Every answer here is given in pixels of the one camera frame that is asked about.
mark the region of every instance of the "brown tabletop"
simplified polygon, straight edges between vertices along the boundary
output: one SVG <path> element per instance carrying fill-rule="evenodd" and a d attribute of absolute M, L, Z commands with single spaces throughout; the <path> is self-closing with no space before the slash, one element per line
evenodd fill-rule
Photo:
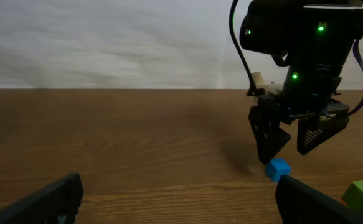
<path fill-rule="evenodd" d="M 244 90 L 0 90 L 0 208 L 79 172 L 77 223 L 281 223 L 251 105 Z M 363 180 L 363 109 L 306 156 L 282 128 L 293 177 L 335 199 Z"/>

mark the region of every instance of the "white backdrop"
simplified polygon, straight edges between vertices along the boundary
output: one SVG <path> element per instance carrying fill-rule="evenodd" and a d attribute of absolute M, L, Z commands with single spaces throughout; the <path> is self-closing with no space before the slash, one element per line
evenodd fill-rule
<path fill-rule="evenodd" d="M 250 1 L 240 0 L 235 31 Z M 0 0 L 0 88 L 248 88 L 231 0 Z M 363 57 L 363 40 L 360 44 Z M 286 69 L 244 51 L 251 71 Z M 363 88 L 350 55 L 339 88 Z"/>

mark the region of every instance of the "small blue block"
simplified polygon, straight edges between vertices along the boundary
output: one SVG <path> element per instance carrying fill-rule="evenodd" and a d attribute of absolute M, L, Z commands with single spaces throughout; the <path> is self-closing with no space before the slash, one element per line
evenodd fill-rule
<path fill-rule="evenodd" d="M 291 167 L 284 159 L 272 159 L 266 166 L 266 174 L 272 180 L 278 182 L 282 175 L 288 175 Z"/>

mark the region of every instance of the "black cable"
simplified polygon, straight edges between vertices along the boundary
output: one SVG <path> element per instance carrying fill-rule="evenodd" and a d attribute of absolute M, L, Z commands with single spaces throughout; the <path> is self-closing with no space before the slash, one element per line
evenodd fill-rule
<path fill-rule="evenodd" d="M 354 57 L 356 58 L 358 64 L 360 65 L 361 70 L 363 71 L 363 60 L 362 60 L 362 57 L 360 54 L 360 50 L 358 48 L 359 41 L 360 40 L 356 40 L 353 44 L 353 54 L 354 54 Z M 363 106 L 363 96 L 362 96 L 360 103 L 353 110 L 348 112 L 347 115 L 348 116 L 353 115 L 355 112 L 357 112 L 359 109 L 361 109 L 362 106 Z"/>
<path fill-rule="evenodd" d="M 255 92 L 256 91 L 256 84 L 253 80 L 252 73 L 250 73 L 248 64 L 246 63 L 245 57 L 243 56 L 243 53 L 241 51 L 241 48 L 239 47 L 237 38 L 235 37 L 235 33 L 233 31 L 233 15 L 235 13 L 235 8 L 237 7 L 238 0 L 233 0 L 230 10 L 230 17 L 229 17 L 229 27 L 230 27 L 230 34 L 233 44 L 235 45 L 235 48 L 237 49 L 237 52 L 239 54 L 239 57 L 241 58 L 241 61 L 243 63 L 243 66 L 245 67 L 246 72 L 248 73 L 249 82 L 250 82 L 250 89 L 249 91 Z"/>

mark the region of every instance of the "cable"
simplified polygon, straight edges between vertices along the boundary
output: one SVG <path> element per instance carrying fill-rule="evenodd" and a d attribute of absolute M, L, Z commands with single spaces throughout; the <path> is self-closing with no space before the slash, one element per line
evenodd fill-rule
<path fill-rule="evenodd" d="M 235 8 L 237 7 L 238 0 L 233 0 L 230 10 L 230 17 L 229 17 L 229 27 L 230 27 L 230 34 L 233 44 L 235 45 L 235 48 L 237 49 L 237 52 L 239 54 L 239 57 L 241 58 L 241 61 L 243 63 L 243 66 L 245 67 L 246 72 L 248 73 L 249 82 L 250 82 L 250 89 L 249 91 L 255 92 L 256 91 L 256 84 L 253 80 L 252 73 L 250 73 L 248 64 L 246 63 L 245 57 L 243 56 L 243 53 L 241 51 L 241 48 L 239 47 L 239 44 L 237 42 L 237 38 L 235 37 L 235 33 L 233 31 L 233 15 L 235 13 Z"/>
<path fill-rule="evenodd" d="M 354 54 L 354 57 L 356 58 L 358 64 L 360 65 L 361 70 L 363 71 L 363 60 L 362 60 L 362 57 L 360 54 L 360 50 L 358 48 L 359 41 L 360 40 L 356 40 L 353 44 L 353 54 Z M 355 112 L 357 112 L 359 109 L 361 109 L 362 106 L 363 106 L 363 96 L 362 96 L 360 103 L 353 110 L 348 112 L 347 115 L 348 116 L 353 115 Z"/>

